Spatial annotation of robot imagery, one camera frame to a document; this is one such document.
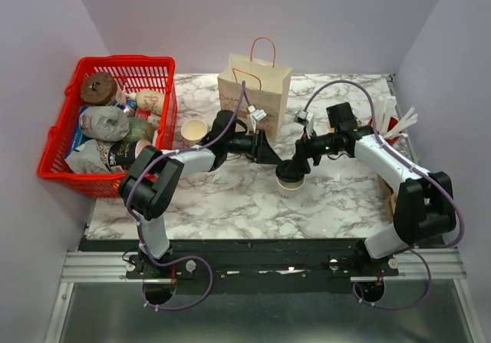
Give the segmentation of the black coffee cup lid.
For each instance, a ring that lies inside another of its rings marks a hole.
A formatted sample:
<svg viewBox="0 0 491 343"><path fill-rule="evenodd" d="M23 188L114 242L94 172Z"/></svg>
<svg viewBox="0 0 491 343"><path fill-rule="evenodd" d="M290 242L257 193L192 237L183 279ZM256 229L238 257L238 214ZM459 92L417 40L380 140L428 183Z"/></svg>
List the black coffee cup lid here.
<svg viewBox="0 0 491 343"><path fill-rule="evenodd" d="M305 174L292 164L293 160L283 160L275 170L276 177L285 183L297 183L305 178Z"/></svg>

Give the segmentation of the white paper coffee cup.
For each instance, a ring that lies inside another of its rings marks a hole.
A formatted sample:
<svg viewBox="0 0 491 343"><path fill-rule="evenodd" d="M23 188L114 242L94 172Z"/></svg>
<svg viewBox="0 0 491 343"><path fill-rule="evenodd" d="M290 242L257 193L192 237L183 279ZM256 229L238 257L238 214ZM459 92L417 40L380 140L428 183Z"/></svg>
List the white paper coffee cup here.
<svg viewBox="0 0 491 343"><path fill-rule="evenodd" d="M303 176L294 180L283 180L277 177L276 180L278 193L285 198L297 196L302 191L305 182Z"/></svg>

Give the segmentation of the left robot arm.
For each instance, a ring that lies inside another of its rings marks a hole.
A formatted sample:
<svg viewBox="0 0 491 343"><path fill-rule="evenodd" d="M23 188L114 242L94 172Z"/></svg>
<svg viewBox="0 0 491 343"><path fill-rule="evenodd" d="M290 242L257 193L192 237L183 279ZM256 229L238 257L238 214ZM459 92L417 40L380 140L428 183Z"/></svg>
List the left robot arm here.
<svg viewBox="0 0 491 343"><path fill-rule="evenodd" d="M282 162L264 131L237 133L238 124L236 113L221 110L211 131L192 147L162 151L147 146L120 183L118 193L135 219L140 249L146 255L143 267L154 278L165 276L172 265L166 255L170 241L164 212L181 178L217 170L230 153L245 154L257 164L277 166Z"/></svg>

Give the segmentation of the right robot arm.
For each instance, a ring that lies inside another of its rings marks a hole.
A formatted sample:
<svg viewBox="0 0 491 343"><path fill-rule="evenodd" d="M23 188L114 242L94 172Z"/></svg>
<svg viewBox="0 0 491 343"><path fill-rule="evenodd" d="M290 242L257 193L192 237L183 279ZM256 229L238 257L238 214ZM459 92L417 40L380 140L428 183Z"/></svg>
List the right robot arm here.
<svg viewBox="0 0 491 343"><path fill-rule="evenodd" d="M456 228L452 183L443 172L431 173L406 160L371 126L359 126L348 103L327 109L333 132L318 136L313 116L306 110L295 115L304 132L295 143L295 154L276 169L279 193L284 197L301 192L305 175L323 156L345 153L372 167L396 196L392 223L362 240L353 256L354 269L370 275L381 266L381 258L413 244L441 236Z"/></svg>

